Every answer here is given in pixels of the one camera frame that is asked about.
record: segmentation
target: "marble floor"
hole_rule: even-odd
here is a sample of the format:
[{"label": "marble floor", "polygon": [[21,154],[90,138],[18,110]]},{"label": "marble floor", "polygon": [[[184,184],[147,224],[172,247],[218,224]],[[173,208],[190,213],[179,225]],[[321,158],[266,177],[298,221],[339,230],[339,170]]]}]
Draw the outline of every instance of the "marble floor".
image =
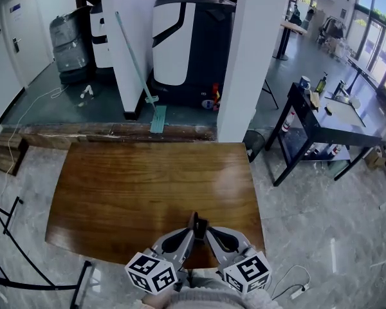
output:
[{"label": "marble floor", "polygon": [[[16,196],[18,206],[10,230],[29,258],[54,283],[75,283],[84,260],[89,259],[44,242],[52,196],[66,151],[29,148],[17,177],[8,178],[0,206],[9,210]],[[251,164],[257,193],[266,256],[273,268],[271,294],[277,281],[293,265],[311,274],[310,289],[292,301],[278,298],[283,308],[384,309],[386,308],[386,175],[369,171],[360,162],[338,182],[326,166],[301,163],[279,186],[284,161],[276,148],[262,153]],[[5,183],[0,172],[0,189]],[[133,288],[124,268],[93,262],[81,308],[131,308],[142,292]],[[40,276],[16,251],[0,226],[0,264],[9,278],[42,283]],[[308,277],[294,268],[277,287],[275,295]],[[0,308],[68,308],[72,291],[40,292],[0,286]]]}]

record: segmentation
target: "door handle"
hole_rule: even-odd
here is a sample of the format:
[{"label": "door handle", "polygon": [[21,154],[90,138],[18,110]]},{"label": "door handle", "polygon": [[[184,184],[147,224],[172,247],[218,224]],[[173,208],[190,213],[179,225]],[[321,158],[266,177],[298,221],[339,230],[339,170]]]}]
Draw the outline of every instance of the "door handle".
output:
[{"label": "door handle", "polygon": [[13,38],[13,45],[14,45],[14,49],[15,49],[16,53],[18,53],[20,51],[20,48],[19,48],[20,40],[21,39],[17,40],[17,38]]}]

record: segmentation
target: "gray floor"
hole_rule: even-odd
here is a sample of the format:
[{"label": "gray floor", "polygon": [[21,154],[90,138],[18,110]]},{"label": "gray floor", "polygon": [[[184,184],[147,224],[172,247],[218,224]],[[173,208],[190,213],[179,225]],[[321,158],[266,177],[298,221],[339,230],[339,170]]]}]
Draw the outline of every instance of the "gray floor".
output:
[{"label": "gray floor", "polygon": [[[95,97],[80,94],[90,84]],[[32,102],[55,88],[64,87],[60,83],[56,64],[50,64],[25,91],[16,105],[3,120],[3,125],[16,125]],[[40,98],[21,120],[21,125],[33,124],[74,124],[86,122],[133,122],[124,118],[122,99],[117,85],[101,84],[95,80],[71,84],[55,99],[46,95]],[[153,118],[153,109],[145,104],[137,122],[149,124]],[[216,126],[217,112],[194,109],[185,106],[167,106],[166,123],[171,125]]]},{"label": "gray floor", "polygon": [[[28,256],[55,283],[74,283],[86,257],[44,242],[46,224],[65,151],[29,148],[16,178],[9,177],[0,206],[10,209],[19,195],[10,226]],[[299,164],[280,187],[273,187],[284,168],[275,149],[251,164],[259,203],[266,256],[273,283],[293,265],[311,274],[310,290],[292,301],[279,298],[283,308],[386,308],[386,175],[370,172],[360,162],[338,182],[320,164]],[[5,176],[0,172],[0,189]],[[135,290],[121,265],[90,259],[94,271],[82,308],[130,308],[142,293]],[[11,279],[41,283],[40,277],[18,254],[0,226],[0,264]],[[299,268],[277,287],[275,295],[308,277]],[[1,308],[67,308],[71,291],[38,292],[0,286]]]},{"label": "gray floor", "polygon": [[[352,67],[332,59],[313,41],[296,33],[290,35],[286,55],[289,57],[288,61],[271,59],[266,76],[279,109],[276,109],[271,96],[262,91],[256,105],[256,114],[249,126],[252,129],[269,128],[276,125],[286,105],[292,82],[299,82],[301,76],[305,75],[310,78],[312,88],[315,89],[319,80],[324,76],[323,72],[326,72],[329,74],[326,91],[334,92],[340,80],[350,85],[356,75]],[[355,82],[352,96],[357,97],[361,103],[358,113],[365,124],[373,123],[377,128],[384,124],[384,117],[379,110],[380,105],[376,100],[376,94],[362,77]]]}]

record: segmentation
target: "cardboard box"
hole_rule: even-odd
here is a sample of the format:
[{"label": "cardboard box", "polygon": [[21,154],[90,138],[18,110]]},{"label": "cardboard box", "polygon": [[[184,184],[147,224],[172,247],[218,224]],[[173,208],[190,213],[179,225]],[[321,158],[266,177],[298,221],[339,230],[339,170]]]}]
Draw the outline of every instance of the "cardboard box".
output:
[{"label": "cardboard box", "polygon": [[365,158],[369,169],[376,169],[385,165],[386,152],[382,147],[375,147]]}]

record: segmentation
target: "cup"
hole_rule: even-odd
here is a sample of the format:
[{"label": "cup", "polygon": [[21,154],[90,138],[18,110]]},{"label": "cup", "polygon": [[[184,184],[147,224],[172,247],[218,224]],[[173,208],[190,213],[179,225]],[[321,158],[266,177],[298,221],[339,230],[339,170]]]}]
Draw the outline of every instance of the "cup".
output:
[{"label": "cup", "polygon": [[310,89],[310,79],[307,78],[305,75],[300,78],[299,86],[303,88],[304,90]]}]

